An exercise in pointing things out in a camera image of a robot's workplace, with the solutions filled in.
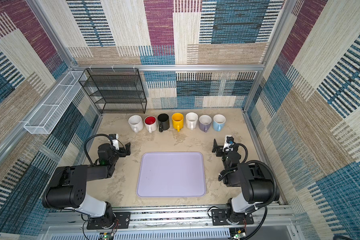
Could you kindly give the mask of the cream upside-down mug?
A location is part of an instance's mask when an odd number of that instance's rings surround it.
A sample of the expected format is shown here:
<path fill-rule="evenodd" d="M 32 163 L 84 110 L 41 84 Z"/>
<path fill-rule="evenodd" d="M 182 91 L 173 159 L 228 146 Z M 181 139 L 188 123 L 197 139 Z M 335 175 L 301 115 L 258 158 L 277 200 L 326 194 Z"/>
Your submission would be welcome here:
<path fill-rule="evenodd" d="M 128 119 L 128 123 L 131 127 L 131 129 L 135 132 L 135 133 L 139 133 L 140 131 L 142 131 L 144 129 L 144 123 L 143 120 L 141 118 L 141 116 L 139 115 L 133 115 Z"/>

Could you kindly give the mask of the light blue ceramic mug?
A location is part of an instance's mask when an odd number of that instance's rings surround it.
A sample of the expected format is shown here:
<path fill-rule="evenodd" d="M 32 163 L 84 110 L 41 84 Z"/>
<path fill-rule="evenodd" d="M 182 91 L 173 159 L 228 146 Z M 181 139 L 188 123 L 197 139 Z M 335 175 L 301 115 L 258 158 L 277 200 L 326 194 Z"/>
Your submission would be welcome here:
<path fill-rule="evenodd" d="M 225 126 L 226 123 L 226 117 L 221 115 L 221 114 L 217 114 L 214 115 L 213 117 L 213 129 L 217 132 L 220 132 L 223 127 Z"/>

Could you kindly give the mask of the lavender ceramic mug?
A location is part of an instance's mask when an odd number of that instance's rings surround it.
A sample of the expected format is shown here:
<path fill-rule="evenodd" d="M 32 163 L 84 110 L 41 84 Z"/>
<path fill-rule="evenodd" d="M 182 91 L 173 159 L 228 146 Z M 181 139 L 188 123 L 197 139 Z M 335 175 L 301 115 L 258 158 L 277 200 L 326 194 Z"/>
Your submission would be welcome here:
<path fill-rule="evenodd" d="M 199 117 L 199 129 L 203 132 L 207 132 L 212 124 L 212 118 L 209 115 L 202 115 Z"/>

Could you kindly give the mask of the white upside-down mug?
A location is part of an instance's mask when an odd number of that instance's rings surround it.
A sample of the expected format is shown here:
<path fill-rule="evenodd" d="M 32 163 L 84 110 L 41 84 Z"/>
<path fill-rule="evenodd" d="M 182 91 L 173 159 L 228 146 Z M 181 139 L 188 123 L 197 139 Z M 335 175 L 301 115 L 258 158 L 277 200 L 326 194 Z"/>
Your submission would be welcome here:
<path fill-rule="evenodd" d="M 147 116 L 144 123 L 149 133 L 153 133 L 158 128 L 158 121 L 155 116 Z"/>

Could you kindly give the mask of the white faceted ceramic mug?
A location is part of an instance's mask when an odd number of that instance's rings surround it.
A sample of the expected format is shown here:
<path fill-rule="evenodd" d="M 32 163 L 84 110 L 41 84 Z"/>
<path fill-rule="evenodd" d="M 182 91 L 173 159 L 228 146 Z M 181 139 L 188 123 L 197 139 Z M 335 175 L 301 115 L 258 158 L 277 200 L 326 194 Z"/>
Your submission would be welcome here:
<path fill-rule="evenodd" d="M 189 130 L 195 130 L 198 125 L 199 116 L 196 113 L 190 112 L 186 114 L 186 124 Z"/>

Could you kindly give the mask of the black ceramic mug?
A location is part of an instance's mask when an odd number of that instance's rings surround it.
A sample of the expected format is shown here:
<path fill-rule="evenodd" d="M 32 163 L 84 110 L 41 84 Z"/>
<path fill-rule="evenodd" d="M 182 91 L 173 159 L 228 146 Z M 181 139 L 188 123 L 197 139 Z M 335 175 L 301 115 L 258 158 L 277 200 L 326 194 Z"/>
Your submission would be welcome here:
<path fill-rule="evenodd" d="M 167 131 L 170 128 L 170 120 L 167 114 L 160 114 L 158 115 L 157 119 L 160 133 Z"/>

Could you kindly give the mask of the yellow ceramic mug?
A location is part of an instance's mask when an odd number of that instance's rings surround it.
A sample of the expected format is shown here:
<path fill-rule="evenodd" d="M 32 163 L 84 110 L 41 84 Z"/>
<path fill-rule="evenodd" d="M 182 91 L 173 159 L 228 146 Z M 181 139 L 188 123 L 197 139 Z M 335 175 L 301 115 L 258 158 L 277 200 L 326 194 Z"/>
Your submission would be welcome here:
<path fill-rule="evenodd" d="M 184 127 L 184 116 L 181 113 L 172 115 L 173 128 L 178 132 Z"/>

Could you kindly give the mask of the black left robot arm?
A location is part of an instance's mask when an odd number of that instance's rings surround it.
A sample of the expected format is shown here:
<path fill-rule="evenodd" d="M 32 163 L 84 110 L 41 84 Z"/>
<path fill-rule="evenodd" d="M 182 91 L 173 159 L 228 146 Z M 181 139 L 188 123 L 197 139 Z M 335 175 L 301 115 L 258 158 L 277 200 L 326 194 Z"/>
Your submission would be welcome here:
<path fill-rule="evenodd" d="M 46 187 L 42 204 L 47 209 L 71 210 L 88 216 L 88 230 L 127 229 L 129 212 L 115 213 L 109 202 L 90 196 L 87 182 L 108 179 L 113 176 L 119 158 L 131 154 L 131 143 L 121 144 L 116 134 L 105 136 L 109 142 L 98 147 L 99 158 L 90 160 L 88 165 L 64 166 L 56 168 Z"/>

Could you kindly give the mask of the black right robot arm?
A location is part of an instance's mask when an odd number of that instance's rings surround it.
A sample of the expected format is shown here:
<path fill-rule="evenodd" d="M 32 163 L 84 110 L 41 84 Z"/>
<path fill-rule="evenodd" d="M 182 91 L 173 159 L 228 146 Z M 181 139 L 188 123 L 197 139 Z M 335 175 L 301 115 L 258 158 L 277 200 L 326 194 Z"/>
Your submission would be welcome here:
<path fill-rule="evenodd" d="M 227 187 L 241 188 L 241 193 L 230 198 L 224 208 L 211 207 L 207 210 L 213 225 L 252 225 L 253 213 L 280 197 L 275 174 L 265 163 L 249 161 L 247 147 L 236 143 L 232 136 L 226 136 L 223 145 L 214 140 L 212 152 L 222 158 L 224 165 L 218 181 Z"/>

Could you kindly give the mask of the lavender silicone mat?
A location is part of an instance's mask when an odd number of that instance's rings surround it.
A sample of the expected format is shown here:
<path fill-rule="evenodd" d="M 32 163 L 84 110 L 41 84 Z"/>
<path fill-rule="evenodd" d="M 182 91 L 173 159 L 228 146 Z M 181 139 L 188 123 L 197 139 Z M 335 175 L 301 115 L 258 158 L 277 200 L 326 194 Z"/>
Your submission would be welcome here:
<path fill-rule="evenodd" d="M 142 157 L 137 196 L 192 198 L 206 194 L 204 158 L 199 152 L 151 152 Z"/>

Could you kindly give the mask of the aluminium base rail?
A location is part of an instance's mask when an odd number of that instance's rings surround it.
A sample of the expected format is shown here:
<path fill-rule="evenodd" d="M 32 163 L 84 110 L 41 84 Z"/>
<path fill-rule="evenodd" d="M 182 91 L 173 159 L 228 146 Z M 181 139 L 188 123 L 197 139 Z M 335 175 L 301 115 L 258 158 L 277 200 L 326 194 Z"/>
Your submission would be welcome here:
<path fill-rule="evenodd" d="M 40 240 L 229 240 L 252 233 L 254 240 L 303 240 L 303 231 L 288 205 L 273 203 L 238 225 L 223 222 L 223 206 L 119 207 L 121 226 L 88 230 L 87 218 L 72 211 L 50 213 Z"/>

